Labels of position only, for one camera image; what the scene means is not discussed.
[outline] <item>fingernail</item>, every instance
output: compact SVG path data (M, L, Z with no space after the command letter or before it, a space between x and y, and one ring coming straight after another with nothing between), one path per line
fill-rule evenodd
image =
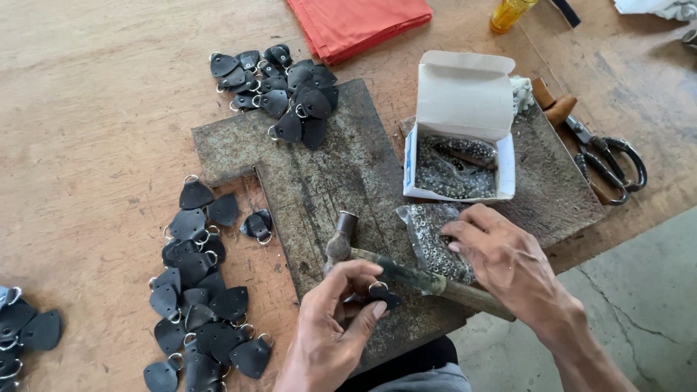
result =
M380 316L383 315L385 312L385 309L388 307L388 303L385 301L377 301L378 304L375 305L375 308L373 308L373 316L375 316L376 319L379 319Z

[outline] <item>orange fabric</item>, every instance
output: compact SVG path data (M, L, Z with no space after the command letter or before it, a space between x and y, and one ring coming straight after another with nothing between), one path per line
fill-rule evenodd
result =
M424 0L288 0L312 54L327 64L431 20Z

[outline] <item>plastic bag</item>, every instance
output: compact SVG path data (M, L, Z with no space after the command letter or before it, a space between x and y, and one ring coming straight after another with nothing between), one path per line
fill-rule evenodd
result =
M495 197L496 154L477 139L419 136L414 184L452 199Z
M409 204L396 210L406 223L418 267L465 285L477 280L475 273L465 257L447 248L450 241L441 236L441 227L456 220L467 207L462 203Z

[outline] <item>hammer head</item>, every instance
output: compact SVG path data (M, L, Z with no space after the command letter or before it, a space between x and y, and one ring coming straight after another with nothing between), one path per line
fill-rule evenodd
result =
M358 223L358 216L348 211L339 212L337 230L334 236L327 242L324 252L327 255L327 264L324 273L328 273L332 266L338 262L345 262L351 257L351 236Z

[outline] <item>yellow plastic bottle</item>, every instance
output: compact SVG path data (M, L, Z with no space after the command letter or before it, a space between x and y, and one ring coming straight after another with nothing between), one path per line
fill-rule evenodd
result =
M499 34L505 33L524 12L535 4L537 0L502 0L489 20L491 30Z

